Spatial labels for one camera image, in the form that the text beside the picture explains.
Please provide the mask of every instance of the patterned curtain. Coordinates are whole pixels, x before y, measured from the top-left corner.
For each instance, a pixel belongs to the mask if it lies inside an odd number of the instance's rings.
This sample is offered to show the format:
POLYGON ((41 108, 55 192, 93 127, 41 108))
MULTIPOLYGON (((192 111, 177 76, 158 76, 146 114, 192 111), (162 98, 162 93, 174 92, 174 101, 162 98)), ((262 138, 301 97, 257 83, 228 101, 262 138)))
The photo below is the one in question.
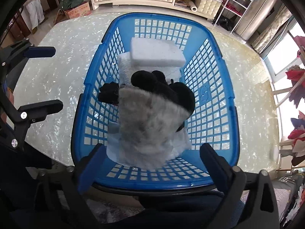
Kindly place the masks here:
POLYGON ((271 39, 274 37, 278 29, 291 17, 290 11, 283 4, 280 7, 277 15, 273 22, 267 27, 260 36, 252 43, 254 50, 257 53, 261 53, 264 48, 268 45, 271 39))

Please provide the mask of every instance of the white roll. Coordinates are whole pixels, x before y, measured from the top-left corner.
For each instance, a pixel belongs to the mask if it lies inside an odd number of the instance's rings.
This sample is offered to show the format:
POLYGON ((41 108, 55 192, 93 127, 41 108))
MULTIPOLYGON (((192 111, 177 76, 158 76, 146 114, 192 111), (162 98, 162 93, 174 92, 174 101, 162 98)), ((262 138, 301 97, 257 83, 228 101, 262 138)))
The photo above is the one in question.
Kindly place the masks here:
POLYGON ((192 11, 197 12, 198 8, 196 7, 196 5, 193 2, 189 2, 189 5, 190 5, 192 11))

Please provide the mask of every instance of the white trousers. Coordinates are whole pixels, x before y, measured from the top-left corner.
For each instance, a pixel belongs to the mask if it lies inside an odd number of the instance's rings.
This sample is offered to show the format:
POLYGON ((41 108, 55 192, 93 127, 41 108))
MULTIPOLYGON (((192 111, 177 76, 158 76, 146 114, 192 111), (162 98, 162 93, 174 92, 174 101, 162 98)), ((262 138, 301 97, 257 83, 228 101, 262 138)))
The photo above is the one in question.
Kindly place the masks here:
POLYGON ((32 30, 41 23, 45 17, 43 15, 42 6, 40 0, 31 1, 26 5, 26 9, 30 14, 30 20, 32 23, 32 30))

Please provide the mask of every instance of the laundry basket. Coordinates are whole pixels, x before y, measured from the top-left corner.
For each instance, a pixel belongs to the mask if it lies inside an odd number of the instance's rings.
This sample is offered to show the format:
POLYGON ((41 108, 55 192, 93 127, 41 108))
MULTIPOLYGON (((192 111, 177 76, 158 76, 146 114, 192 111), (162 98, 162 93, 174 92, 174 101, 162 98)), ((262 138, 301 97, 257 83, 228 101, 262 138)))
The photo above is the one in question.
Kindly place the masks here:
POLYGON ((180 81, 194 92, 196 100, 195 111, 186 123, 192 149, 154 171, 122 166, 106 158, 95 186, 146 191, 213 184, 199 148, 208 142, 230 165, 236 165, 239 133, 233 88, 211 32, 199 23, 175 16, 130 13, 111 23, 90 64, 77 106, 71 140, 74 163, 97 143, 107 146, 108 122, 119 120, 117 107, 99 102, 97 94, 104 83, 119 82, 116 57, 130 51, 132 37, 173 40, 183 51, 186 64, 181 68, 180 81))

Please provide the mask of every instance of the metal rack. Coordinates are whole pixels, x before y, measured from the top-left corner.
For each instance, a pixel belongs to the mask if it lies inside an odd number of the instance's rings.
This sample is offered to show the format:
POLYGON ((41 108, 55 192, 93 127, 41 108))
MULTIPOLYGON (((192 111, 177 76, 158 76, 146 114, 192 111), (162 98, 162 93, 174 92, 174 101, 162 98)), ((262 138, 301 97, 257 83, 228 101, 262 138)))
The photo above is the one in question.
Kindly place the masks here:
POLYGON ((240 15, 240 14, 236 13, 235 11, 231 10, 230 8, 226 7, 227 4, 228 4, 228 2, 229 2, 229 0, 226 0, 225 4, 223 4, 223 3, 221 4, 222 10, 221 10, 220 14, 219 14, 218 17, 217 17, 214 26, 216 26, 216 24, 217 24, 217 22, 218 22, 220 16, 222 15, 223 11, 226 9, 226 10, 232 12, 233 14, 237 15, 238 17, 240 17, 239 20, 238 20, 238 22, 235 24, 235 26, 233 27, 233 29, 232 29, 231 32, 230 32, 230 33, 233 33, 233 31, 235 30, 235 28, 237 27, 237 25, 239 24, 239 22, 241 21, 241 19, 244 17, 245 13, 246 13, 247 10, 250 8, 250 6, 251 6, 251 4, 252 4, 252 2, 253 2, 254 0, 249 0, 250 3, 249 3, 248 6, 242 5, 241 3, 237 2, 236 0, 231 0, 231 1, 233 1, 233 2, 237 3, 238 5, 240 5, 241 7, 243 7, 243 8, 245 9, 244 13, 243 13, 242 15, 240 15))

